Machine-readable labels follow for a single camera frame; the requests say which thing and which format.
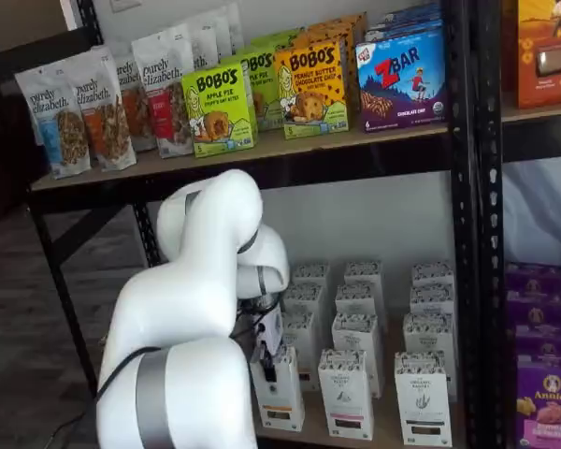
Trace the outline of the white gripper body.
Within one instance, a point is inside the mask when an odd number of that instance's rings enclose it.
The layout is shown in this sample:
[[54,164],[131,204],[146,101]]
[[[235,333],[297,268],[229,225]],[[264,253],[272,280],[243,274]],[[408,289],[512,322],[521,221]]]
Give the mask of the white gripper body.
[[283,323],[280,308],[259,315],[254,321],[255,353],[257,360],[273,357],[281,345]]

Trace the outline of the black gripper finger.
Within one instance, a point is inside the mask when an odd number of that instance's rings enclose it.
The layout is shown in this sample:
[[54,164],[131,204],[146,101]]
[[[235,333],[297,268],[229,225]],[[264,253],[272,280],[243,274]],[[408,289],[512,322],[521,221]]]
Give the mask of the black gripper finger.
[[274,358],[267,348],[261,349],[261,367],[266,381],[277,380]]

